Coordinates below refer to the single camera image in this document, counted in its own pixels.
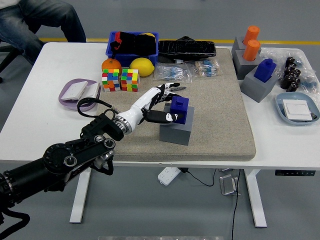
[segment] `power strip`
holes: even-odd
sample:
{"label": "power strip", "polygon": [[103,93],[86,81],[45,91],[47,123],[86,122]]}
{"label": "power strip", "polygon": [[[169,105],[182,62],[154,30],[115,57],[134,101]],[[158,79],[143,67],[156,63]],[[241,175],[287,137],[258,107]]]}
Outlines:
{"label": "power strip", "polygon": [[168,186],[180,172],[181,171],[177,167],[166,167],[158,175],[158,180],[161,184]]}

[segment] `cable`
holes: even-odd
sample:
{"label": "cable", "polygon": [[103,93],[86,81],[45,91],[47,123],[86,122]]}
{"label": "cable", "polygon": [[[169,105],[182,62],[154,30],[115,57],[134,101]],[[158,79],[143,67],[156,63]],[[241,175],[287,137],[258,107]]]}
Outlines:
{"label": "cable", "polygon": [[21,219],[21,221],[17,222],[16,224],[14,224],[14,225],[8,227],[6,230],[2,231],[0,233],[0,240],[5,239],[9,235],[24,228],[30,221],[30,216],[26,213],[11,211],[4,206],[0,206],[0,208],[1,208],[0,210],[3,214],[5,214],[9,217],[12,217],[12,218]]}
{"label": "cable", "polygon": [[238,196],[239,196],[239,193],[238,193],[238,192],[239,192],[240,173],[241,173],[241,169],[239,169],[238,180],[236,181],[236,201],[235,201],[235,206],[234,206],[234,211],[233,211],[232,237],[231,237],[231,240],[234,240],[235,215],[236,215],[236,209],[237,209],[237,205],[238,205]]}
{"label": "cable", "polygon": [[98,103],[98,104],[102,104],[102,105],[105,105],[106,107],[108,108],[111,108],[110,111],[113,111],[113,114],[115,114],[114,112],[114,109],[112,108],[112,105],[110,105],[109,103],[105,102],[105,101],[102,101],[100,99],[97,99],[97,98],[94,98],[94,97],[85,97],[83,99],[81,99],[77,105],[76,105],[76,108],[78,110],[78,113],[84,117],[87,117],[87,118],[96,118],[98,117],[97,115],[95,116],[91,116],[91,115],[88,115],[88,114],[85,114],[81,111],[80,107],[84,104],[91,104],[91,103]]}
{"label": "cable", "polygon": [[213,185],[215,185],[215,174],[216,174],[216,171],[217,169],[214,170],[214,173],[213,173],[213,183],[211,185],[208,185],[208,184],[205,184],[204,182],[200,181],[198,178],[196,178],[195,176],[192,175],[191,172],[189,172],[188,170],[185,171],[186,173],[190,174],[192,177],[194,177],[195,179],[197,179],[200,183],[206,185],[207,187],[212,187]]}
{"label": "cable", "polygon": [[112,118],[111,118],[111,120],[113,120],[113,119],[115,118],[115,116],[116,116],[116,111],[115,111],[114,109],[112,109],[112,108],[108,108],[107,110],[105,110],[105,111],[103,112],[104,115],[106,115],[106,113],[109,112],[109,111],[111,111],[111,112],[113,113],[113,116],[112,116]]}

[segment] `white card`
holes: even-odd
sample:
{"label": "white card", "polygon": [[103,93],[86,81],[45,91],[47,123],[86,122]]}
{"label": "white card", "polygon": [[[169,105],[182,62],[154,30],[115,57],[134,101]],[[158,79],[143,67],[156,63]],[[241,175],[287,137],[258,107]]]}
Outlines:
{"label": "white card", "polygon": [[287,119],[292,121],[312,121],[306,100],[284,99],[283,109]]}
{"label": "white card", "polygon": [[96,98],[98,95],[99,86],[100,85],[98,82],[86,86],[83,94],[79,98],[79,101],[84,98]]}
{"label": "white card", "polygon": [[78,100],[87,86],[87,81],[81,81],[71,84],[68,90],[61,97],[62,101],[66,100]]}

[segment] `orange block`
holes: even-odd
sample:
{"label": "orange block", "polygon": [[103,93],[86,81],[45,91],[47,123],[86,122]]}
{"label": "orange block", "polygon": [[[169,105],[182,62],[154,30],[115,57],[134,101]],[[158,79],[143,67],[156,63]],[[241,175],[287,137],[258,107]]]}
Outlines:
{"label": "orange block", "polygon": [[247,61],[254,61],[258,54],[261,44],[258,40],[249,40],[245,48],[243,59]]}
{"label": "orange block", "polygon": [[257,40],[258,34],[260,32],[260,28],[257,26],[249,26],[246,34],[244,36],[243,44],[247,46],[250,40]]}

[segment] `orange fruit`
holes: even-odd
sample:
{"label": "orange fruit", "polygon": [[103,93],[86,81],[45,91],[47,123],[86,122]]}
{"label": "orange fruit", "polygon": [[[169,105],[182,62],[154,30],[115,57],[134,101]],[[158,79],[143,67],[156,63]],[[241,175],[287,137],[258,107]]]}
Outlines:
{"label": "orange fruit", "polygon": [[104,69],[119,69],[120,75],[122,73],[121,63],[118,60],[112,58],[108,58],[107,60],[103,61],[101,70],[103,71]]}

